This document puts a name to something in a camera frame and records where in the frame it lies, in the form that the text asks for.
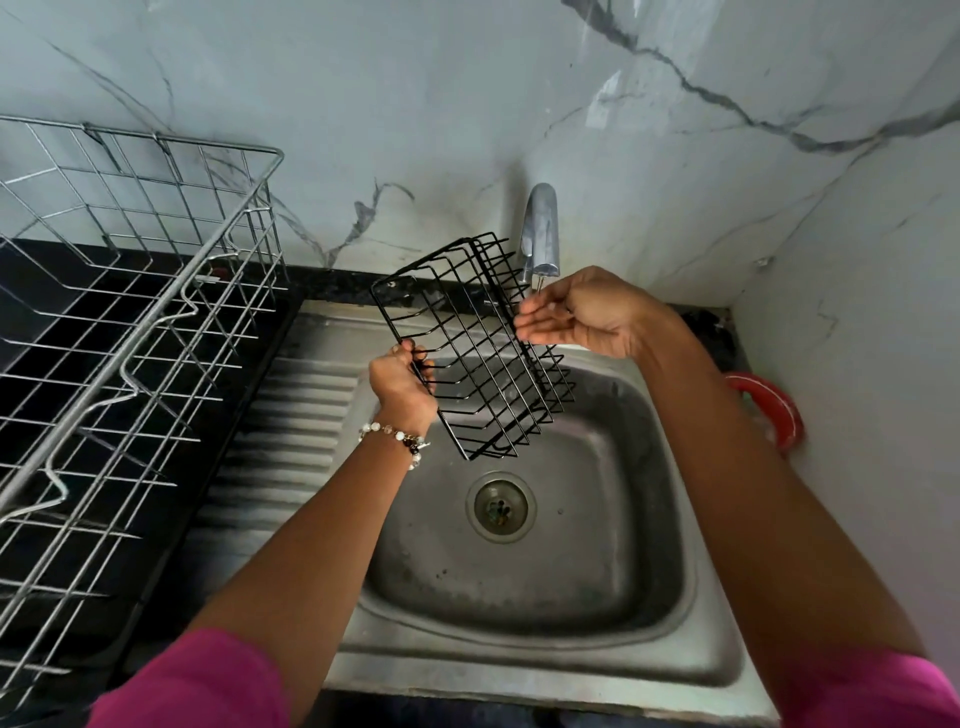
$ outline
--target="drain strainer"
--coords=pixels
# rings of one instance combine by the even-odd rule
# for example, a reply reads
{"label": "drain strainer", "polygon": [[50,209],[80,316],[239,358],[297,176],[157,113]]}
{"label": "drain strainer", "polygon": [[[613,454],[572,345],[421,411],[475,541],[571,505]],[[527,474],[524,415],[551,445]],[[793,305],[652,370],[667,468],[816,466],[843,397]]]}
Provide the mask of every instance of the drain strainer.
{"label": "drain strainer", "polygon": [[467,493],[467,518],[474,530],[495,544],[527,535],[537,517],[530,488],[513,473],[487,473]]}

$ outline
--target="bracelet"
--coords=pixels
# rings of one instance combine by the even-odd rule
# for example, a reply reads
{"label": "bracelet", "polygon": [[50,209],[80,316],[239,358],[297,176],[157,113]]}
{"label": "bracelet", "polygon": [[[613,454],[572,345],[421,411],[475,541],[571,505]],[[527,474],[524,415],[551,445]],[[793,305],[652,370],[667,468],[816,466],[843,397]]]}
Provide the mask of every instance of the bracelet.
{"label": "bracelet", "polygon": [[414,456],[414,461],[407,470],[412,471],[420,464],[420,449],[427,447],[430,443],[417,435],[408,435],[403,430],[396,429],[393,425],[381,425],[380,423],[369,423],[360,428],[360,437],[357,442],[363,442],[368,432],[383,432],[385,435],[393,435],[394,439],[410,450]]}

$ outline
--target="faucet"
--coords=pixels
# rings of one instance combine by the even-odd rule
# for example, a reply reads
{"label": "faucet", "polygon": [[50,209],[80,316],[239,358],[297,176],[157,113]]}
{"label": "faucet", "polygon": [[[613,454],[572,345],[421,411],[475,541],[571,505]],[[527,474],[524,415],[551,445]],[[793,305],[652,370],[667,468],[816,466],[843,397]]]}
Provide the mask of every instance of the faucet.
{"label": "faucet", "polygon": [[529,285],[534,275],[541,276],[540,284],[543,277],[560,275],[557,191],[546,182],[530,190],[516,259],[521,267],[519,280],[523,285]]}

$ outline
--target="left hand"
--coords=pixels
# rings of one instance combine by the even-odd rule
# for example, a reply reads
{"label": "left hand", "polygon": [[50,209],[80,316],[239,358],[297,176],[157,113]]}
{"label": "left hand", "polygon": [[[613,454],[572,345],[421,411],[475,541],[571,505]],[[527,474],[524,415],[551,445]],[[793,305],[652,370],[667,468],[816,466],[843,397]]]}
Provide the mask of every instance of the left hand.
{"label": "left hand", "polygon": [[425,378],[431,380],[433,360],[427,359],[423,347],[415,347],[412,339],[404,339],[370,363],[370,386],[380,400],[378,422],[408,434],[426,435],[437,416],[432,393],[435,387],[431,385],[428,390],[414,374],[415,360]]}

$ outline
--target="wire dish rack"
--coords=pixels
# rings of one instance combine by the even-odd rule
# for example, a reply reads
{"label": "wire dish rack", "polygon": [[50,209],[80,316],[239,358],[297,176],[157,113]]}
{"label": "wire dish rack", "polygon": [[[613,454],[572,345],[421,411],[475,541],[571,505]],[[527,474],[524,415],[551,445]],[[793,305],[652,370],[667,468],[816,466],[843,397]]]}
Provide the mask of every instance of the wire dish rack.
{"label": "wire dish rack", "polygon": [[[436,361],[440,419],[468,460],[516,457],[517,447],[529,445],[573,401],[569,370],[555,347],[516,338],[515,306],[528,286],[505,242],[492,232],[462,238],[371,287],[397,342],[413,338]],[[399,279],[413,311],[383,304]],[[415,331],[401,334],[398,325]]]}
{"label": "wire dish rack", "polygon": [[269,147],[0,116],[0,723],[124,656],[300,304]]}

